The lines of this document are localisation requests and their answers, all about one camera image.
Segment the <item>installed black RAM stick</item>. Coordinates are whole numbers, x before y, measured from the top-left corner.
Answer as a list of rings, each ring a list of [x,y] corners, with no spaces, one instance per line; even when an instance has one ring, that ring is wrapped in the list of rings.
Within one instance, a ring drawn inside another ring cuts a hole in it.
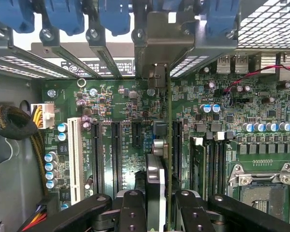
[[[203,138],[190,137],[189,187],[205,200],[205,147]]]

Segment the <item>long black expansion slot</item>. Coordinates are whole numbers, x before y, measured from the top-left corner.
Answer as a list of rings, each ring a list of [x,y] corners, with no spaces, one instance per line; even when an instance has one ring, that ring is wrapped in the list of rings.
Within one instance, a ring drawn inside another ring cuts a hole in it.
[[[182,121],[174,120],[172,123],[173,136],[172,136],[172,146],[173,146],[173,168],[174,173],[177,175],[178,180],[182,180],[182,142],[183,142],[183,125]]]
[[[113,194],[122,190],[122,128],[119,121],[111,123]]]
[[[102,126],[100,122],[91,123],[91,152],[92,152],[92,174],[95,193],[104,192],[104,166],[102,152]]]

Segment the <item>CPU socket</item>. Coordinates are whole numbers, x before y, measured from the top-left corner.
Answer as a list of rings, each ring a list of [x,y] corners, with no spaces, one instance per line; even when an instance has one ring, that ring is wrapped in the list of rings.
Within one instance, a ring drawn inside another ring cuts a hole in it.
[[[290,224],[290,163],[278,170],[245,171],[236,164],[231,171],[228,196]]]

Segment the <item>white expansion slot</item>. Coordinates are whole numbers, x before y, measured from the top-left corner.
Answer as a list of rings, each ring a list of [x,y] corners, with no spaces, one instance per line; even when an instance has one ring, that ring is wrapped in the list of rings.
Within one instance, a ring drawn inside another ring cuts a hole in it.
[[[74,205],[85,197],[81,118],[68,118],[67,125],[71,204]]]

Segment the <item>short black expansion slot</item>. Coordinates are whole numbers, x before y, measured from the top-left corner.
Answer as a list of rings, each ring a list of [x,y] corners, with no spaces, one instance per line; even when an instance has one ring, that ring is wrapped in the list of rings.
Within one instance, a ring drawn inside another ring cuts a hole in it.
[[[131,123],[132,130],[132,146],[142,146],[142,123],[140,121],[133,121]]]

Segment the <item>green motherboard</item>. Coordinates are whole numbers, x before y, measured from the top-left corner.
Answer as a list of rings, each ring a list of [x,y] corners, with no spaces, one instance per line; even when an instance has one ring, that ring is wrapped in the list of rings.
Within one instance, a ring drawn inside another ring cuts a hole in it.
[[[290,163],[290,65],[275,65],[254,76],[212,73],[205,68],[171,82],[172,122],[182,121],[182,180],[174,173],[172,190],[189,187],[190,137],[203,138],[206,198],[227,195],[236,164],[245,171],[278,170]],[[122,191],[145,195],[146,155],[152,148],[153,119],[160,119],[163,97],[145,80],[49,81],[44,103],[55,107],[55,126],[45,137],[46,189],[70,207],[70,169],[67,119],[81,118],[84,194],[96,194],[92,174],[91,123],[102,129],[104,194],[114,198],[111,123],[122,128]],[[142,146],[132,146],[131,123],[142,123]]]

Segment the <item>open PC case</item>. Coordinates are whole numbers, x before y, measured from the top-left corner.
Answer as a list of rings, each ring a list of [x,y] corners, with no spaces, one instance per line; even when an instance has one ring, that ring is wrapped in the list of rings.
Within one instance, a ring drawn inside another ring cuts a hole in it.
[[[254,76],[290,65],[290,0],[240,0],[234,31],[206,36],[204,0],[129,0],[130,31],[113,36],[100,22],[98,0],[82,0],[85,30],[68,36],[52,26],[44,0],[31,0],[32,33],[0,22],[0,232],[22,232],[62,209],[46,189],[45,137],[31,118],[44,103],[49,81],[147,80],[136,75],[133,31],[144,11],[194,16],[186,28],[194,46],[171,66],[171,82],[210,68],[212,73]],[[95,230],[115,232],[115,220],[99,216]]]

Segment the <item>white power connector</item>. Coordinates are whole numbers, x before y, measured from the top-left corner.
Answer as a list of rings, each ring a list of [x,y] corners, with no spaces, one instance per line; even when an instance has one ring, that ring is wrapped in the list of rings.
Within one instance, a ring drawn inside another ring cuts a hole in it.
[[[55,107],[53,103],[30,105],[31,118],[39,130],[52,129],[55,126]]]

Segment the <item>blue slot latch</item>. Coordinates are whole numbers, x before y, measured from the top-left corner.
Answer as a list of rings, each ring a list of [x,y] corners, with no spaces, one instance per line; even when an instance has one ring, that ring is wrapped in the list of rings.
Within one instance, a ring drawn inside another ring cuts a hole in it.
[[[98,0],[100,22],[113,36],[130,31],[129,0]]]
[[[206,36],[214,38],[232,34],[239,6],[240,0],[204,0]]]
[[[35,30],[35,15],[31,0],[0,0],[0,22],[17,33]]]
[[[84,32],[82,0],[44,0],[44,5],[52,26],[68,36]]]

